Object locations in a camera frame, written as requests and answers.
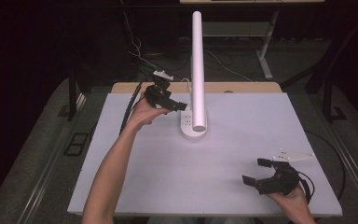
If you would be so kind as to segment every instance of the person's right hand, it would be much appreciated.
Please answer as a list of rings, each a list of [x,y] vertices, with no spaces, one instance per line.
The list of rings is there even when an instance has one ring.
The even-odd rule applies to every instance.
[[[315,223],[315,220],[310,214],[310,208],[308,207],[304,191],[299,184],[288,195],[272,193],[267,194],[267,196],[274,200],[294,223]]]

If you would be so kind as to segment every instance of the person's left hand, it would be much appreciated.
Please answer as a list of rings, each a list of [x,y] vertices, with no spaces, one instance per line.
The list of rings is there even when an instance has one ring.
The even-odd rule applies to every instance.
[[[151,124],[153,119],[158,117],[161,114],[168,114],[171,110],[166,108],[155,108],[151,106],[145,99],[144,93],[141,93],[141,100],[136,103],[133,108],[131,117],[128,121],[128,124],[136,125],[138,130],[140,130],[144,125]]]

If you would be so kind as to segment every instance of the forearm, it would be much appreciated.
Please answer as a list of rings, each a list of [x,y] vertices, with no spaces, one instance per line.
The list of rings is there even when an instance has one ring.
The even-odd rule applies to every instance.
[[[126,126],[103,159],[89,191],[83,223],[112,223],[137,130]]]

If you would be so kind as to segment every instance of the white plastic piece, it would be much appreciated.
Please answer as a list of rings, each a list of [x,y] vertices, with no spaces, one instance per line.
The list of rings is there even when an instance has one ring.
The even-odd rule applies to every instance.
[[[193,43],[192,43],[192,129],[195,132],[206,131],[205,113],[205,90],[204,90],[204,68],[203,68],[203,44],[202,44],[202,18],[201,13],[193,13]]]
[[[158,76],[158,77],[164,77],[164,78],[167,78],[169,80],[173,80],[173,77],[168,76],[168,74],[166,74],[164,70],[162,70],[161,72],[156,70],[153,74]]]
[[[203,132],[195,132],[192,128],[192,111],[186,110],[180,112],[180,129],[182,131],[182,136],[190,141],[199,141],[205,134],[206,130]]]
[[[294,152],[294,151],[283,151],[281,148],[279,152],[272,157],[273,161],[303,161],[315,158],[315,154]]]

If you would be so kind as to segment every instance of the background desk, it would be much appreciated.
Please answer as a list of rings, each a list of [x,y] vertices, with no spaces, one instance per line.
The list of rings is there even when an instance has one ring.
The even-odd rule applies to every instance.
[[[186,89],[186,83],[172,86]],[[285,93],[275,83],[206,83],[220,91],[205,96],[208,132],[199,142],[180,133],[180,114],[160,116],[138,133],[131,152],[117,216],[282,216],[281,209],[254,188],[243,185],[241,175],[256,179],[274,174],[257,166],[257,158],[272,158],[282,147],[304,153],[312,149]],[[261,92],[261,86],[268,91]],[[131,93],[112,93],[106,98],[88,155],[77,180],[68,211],[81,214],[93,177],[104,155],[115,142]],[[188,102],[188,93],[172,98]],[[316,159],[293,162],[316,186],[310,203],[317,217],[340,216],[334,192]]]

